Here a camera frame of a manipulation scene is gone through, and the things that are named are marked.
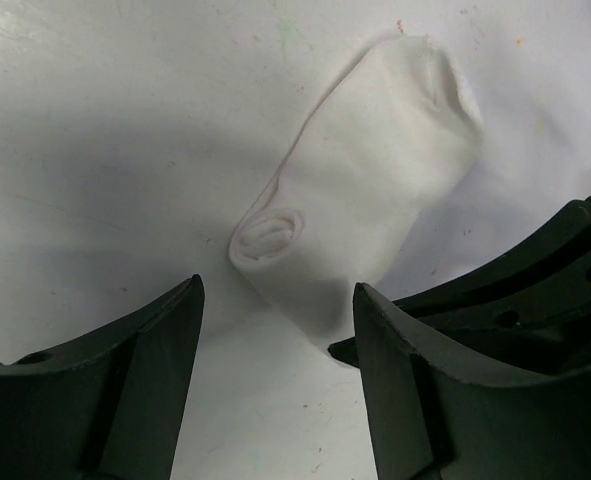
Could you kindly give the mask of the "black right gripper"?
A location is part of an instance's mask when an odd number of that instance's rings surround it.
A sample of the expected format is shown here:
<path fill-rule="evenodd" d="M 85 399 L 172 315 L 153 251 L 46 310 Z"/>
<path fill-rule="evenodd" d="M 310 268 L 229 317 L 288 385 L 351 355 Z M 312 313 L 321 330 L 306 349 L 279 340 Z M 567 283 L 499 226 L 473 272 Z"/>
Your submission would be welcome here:
<path fill-rule="evenodd" d="M 591 371 L 591 197 L 491 262 L 395 306 L 440 337 L 544 375 Z"/>

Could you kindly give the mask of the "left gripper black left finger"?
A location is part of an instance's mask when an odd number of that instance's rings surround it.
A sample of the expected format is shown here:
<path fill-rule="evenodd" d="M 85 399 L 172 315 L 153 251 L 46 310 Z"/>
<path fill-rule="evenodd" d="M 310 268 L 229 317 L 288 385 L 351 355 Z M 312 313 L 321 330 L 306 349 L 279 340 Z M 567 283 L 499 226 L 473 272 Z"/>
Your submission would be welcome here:
<path fill-rule="evenodd" d="M 0 479 L 167 479 L 202 325 L 193 276 L 74 340 L 0 363 Z"/>

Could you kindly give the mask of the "white sock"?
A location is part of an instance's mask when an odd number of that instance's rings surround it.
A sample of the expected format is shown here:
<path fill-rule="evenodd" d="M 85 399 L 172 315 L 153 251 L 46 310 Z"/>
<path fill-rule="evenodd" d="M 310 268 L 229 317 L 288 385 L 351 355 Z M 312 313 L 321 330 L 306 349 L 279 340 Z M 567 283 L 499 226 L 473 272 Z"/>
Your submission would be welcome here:
<path fill-rule="evenodd" d="M 234 230 L 232 265 L 320 351 L 353 336 L 352 295 L 480 159 L 481 113 L 427 36 L 374 44 L 320 102 Z"/>

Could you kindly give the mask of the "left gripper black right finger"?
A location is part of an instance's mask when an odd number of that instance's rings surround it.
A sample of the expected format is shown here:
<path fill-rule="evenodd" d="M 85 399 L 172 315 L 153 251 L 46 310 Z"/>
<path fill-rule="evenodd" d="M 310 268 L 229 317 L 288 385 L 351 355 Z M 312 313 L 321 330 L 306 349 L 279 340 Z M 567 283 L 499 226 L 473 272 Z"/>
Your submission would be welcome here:
<path fill-rule="evenodd" d="M 366 284 L 353 309 L 379 478 L 591 479 L 591 366 L 502 363 Z"/>

